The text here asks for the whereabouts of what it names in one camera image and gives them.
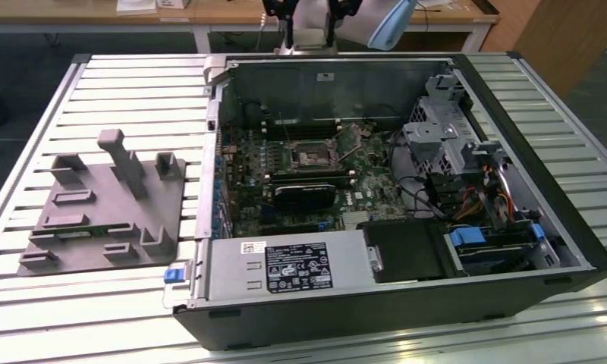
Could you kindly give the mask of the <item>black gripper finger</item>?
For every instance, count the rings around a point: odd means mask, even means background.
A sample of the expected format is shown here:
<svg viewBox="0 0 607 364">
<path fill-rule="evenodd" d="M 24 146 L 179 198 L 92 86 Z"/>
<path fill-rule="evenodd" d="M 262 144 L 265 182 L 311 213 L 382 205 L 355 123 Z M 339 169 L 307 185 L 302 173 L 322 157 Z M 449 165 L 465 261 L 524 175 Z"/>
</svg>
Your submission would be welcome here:
<svg viewBox="0 0 607 364">
<path fill-rule="evenodd" d="M 294 15 L 299 4 L 298 0 L 263 0 L 266 14 L 279 19 L 279 26 L 285 32 L 285 46 L 291 49 L 294 46 Z"/>
<path fill-rule="evenodd" d="M 353 17 L 358 13 L 361 0 L 329 0 L 327 2 L 326 42 L 334 42 L 335 28 L 347 16 Z"/>
</svg>

